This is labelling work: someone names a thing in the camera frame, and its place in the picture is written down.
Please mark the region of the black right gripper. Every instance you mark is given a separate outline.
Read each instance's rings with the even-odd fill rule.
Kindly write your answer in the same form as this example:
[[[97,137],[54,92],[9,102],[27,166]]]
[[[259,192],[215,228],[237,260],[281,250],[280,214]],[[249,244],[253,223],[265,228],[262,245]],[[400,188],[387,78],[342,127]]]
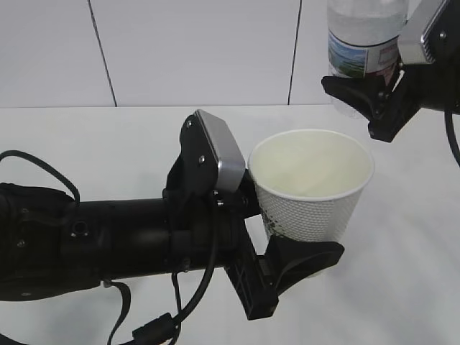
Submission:
[[[344,102],[366,119],[372,119],[368,125],[370,137],[383,142],[392,142],[421,109],[459,114],[458,65],[407,66],[388,99],[387,84],[381,75],[366,78],[324,76],[321,85],[326,94]]]

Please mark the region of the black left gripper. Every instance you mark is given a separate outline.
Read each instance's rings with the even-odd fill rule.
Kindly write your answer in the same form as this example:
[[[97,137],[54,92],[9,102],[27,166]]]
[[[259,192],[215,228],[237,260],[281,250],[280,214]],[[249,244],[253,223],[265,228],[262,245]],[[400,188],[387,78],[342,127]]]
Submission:
[[[244,173],[238,191],[213,190],[211,195],[217,227],[216,263],[225,269],[249,320],[271,317],[278,296],[301,280],[335,266],[345,251],[335,241],[296,241],[271,236],[265,251],[269,273],[246,227],[248,218],[261,214],[250,173]]]

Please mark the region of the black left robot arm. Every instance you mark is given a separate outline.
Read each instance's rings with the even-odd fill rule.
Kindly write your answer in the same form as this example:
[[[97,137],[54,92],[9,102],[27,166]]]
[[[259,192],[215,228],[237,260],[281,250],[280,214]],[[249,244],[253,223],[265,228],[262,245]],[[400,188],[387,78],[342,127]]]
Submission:
[[[259,214],[253,185],[184,201],[76,203],[51,188],[1,185],[1,299],[28,301],[98,287],[106,280],[223,267],[249,320],[273,315],[279,297],[338,263],[334,241],[273,237],[256,253],[245,226]]]

